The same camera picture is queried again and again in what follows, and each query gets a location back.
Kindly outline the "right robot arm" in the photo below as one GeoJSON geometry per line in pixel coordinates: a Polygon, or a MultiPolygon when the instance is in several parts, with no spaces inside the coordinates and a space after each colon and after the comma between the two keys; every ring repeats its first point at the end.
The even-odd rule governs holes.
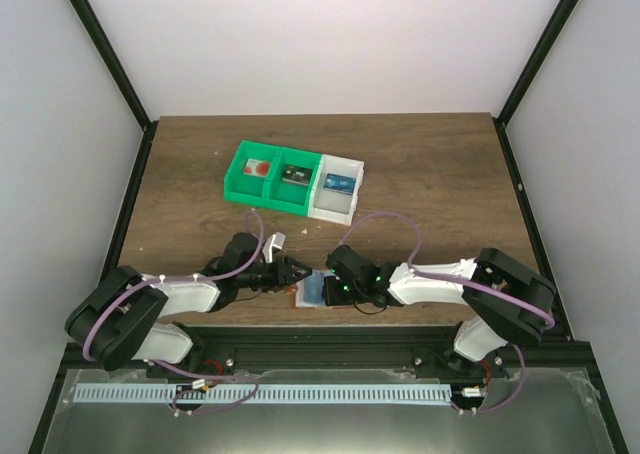
{"type": "Polygon", "coordinates": [[[330,307],[370,304],[381,310],[442,303],[469,307],[475,316],[463,321],[442,358],[447,370],[465,377],[480,362],[508,344],[536,346],[555,325],[556,288],[548,279],[495,248],[472,259],[419,266],[412,260],[380,266],[347,245],[326,260],[330,275],[323,298],[330,307]]]}

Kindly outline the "brown leather card holder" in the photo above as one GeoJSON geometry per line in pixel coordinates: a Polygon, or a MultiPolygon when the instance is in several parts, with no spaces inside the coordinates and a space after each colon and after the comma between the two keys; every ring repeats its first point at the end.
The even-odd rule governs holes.
{"type": "Polygon", "coordinates": [[[329,308],[323,297],[324,280],[326,278],[335,278],[335,274],[329,270],[313,270],[310,276],[286,287],[285,292],[292,296],[295,308],[329,308]]]}

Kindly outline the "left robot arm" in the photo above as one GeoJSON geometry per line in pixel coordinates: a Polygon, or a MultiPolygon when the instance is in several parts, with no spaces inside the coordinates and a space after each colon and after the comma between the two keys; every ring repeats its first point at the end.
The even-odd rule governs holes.
{"type": "Polygon", "coordinates": [[[311,267],[279,253],[284,241],[279,232],[265,241],[237,233],[220,256],[184,277],[150,276],[119,266],[71,312],[64,330],[86,360],[106,371],[135,360],[160,360],[181,377],[194,377],[204,366],[198,341],[185,328],[158,320],[216,312],[236,302],[243,289],[279,292],[310,277],[311,267]]]}

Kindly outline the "blue VIP credit card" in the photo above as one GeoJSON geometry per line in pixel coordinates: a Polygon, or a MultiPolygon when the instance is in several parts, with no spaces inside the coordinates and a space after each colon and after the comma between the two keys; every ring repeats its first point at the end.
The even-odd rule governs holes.
{"type": "Polygon", "coordinates": [[[315,272],[304,280],[303,287],[298,291],[299,305],[302,307],[322,307],[325,305],[323,297],[324,274],[315,272]]]}

